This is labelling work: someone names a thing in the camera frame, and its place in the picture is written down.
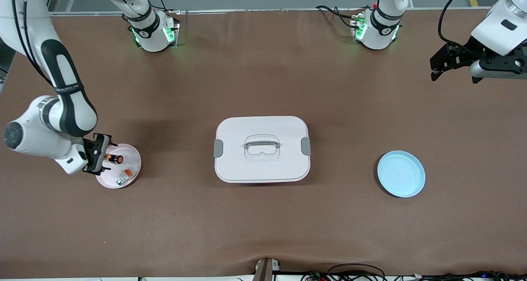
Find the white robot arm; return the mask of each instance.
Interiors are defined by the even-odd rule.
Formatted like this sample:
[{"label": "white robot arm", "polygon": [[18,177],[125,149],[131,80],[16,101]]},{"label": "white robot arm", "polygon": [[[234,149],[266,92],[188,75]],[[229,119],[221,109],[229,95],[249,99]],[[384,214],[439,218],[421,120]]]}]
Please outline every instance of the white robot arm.
[{"label": "white robot arm", "polygon": [[352,21],[354,39],[372,50],[386,48],[395,39],[408,2],[378,0],[377,7],[359,13],[357,19]]},{"label": "white robot arm", "polygon": [[44,0],[0,0],[0,37],[41,66],[57,94],[37,97],[21,117],[9,123],[5,144],[16,152],[52,158],[68,174],[100,173],[111,136],[96,135],[95,142],[82,138],[96,126],[97,113],[53,28]]},{"label": "white robot arm", "polygon": [[148,52],[159,52],[177,44],[179,21],[163,11],[152,9],[148,0],[110,0],[130,22],[138,45]]},{"label": "white robot arm", "polygon": [[444,40],[430,58],[433,81],[467,66],[474,84],[484,77],[527,79],[527,0],[498,0],[465,45]]}]

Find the gray handle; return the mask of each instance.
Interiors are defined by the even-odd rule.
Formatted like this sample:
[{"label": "gray handle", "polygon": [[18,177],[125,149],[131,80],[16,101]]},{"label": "gray handle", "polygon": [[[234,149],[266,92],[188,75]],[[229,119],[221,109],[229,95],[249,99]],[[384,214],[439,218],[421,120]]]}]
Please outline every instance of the gray handle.
[{"label": "gray handle", "polygon": [[274,146],[275,148],[279,148],[280,144],[278,142],[247,142],[245,149],[249,149],[251,146]]}]

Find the light blue plate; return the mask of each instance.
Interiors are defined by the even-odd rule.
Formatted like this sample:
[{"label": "light blue plate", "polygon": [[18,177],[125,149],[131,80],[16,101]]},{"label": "light blue plate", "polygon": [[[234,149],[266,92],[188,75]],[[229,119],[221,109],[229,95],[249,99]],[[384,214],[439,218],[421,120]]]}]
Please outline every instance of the light blue plate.
[{"label": "light blue plate", "polygon": [[377,165],[380,184],[392,195],[410,198],[425,186],[425,169],[412,154],[394,150],[382,156]]}]

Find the orange and black object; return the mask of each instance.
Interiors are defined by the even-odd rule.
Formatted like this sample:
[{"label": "orange and black object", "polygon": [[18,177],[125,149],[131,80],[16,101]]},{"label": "orange and black object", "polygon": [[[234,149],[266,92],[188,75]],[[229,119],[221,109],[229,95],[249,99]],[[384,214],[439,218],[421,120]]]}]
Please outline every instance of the orange and black object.
[{"label": "orange and black object", "polygon": [[114,164],[120,164],[123,162],[123,156],[116,156],[111,154],[107,154],[104,159]]}]

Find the gray joint cap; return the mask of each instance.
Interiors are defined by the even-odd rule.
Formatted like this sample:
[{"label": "gray joint cap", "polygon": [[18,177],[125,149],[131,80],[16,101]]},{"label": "gray joint cap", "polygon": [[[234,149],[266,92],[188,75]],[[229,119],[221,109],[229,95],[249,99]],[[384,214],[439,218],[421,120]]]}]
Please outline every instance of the gray joint cap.
[{"label": "gray joint cap", "polygon": [[214,140],[214,157],[219,158],[224,154],[224,142],[220,139]]},{"label": "gray joint cap", "polygon": [[4,143],[8,148],[15,149],[22,142],[24,130],[17,122],[10,122],[4,131]]},{"label": "gray joint cap", "polygon": [[300,141],[300,145],[302,148],[302,153],[306,156],[311,155],[311,142],[309,141],[309,137],[304,137]]}]

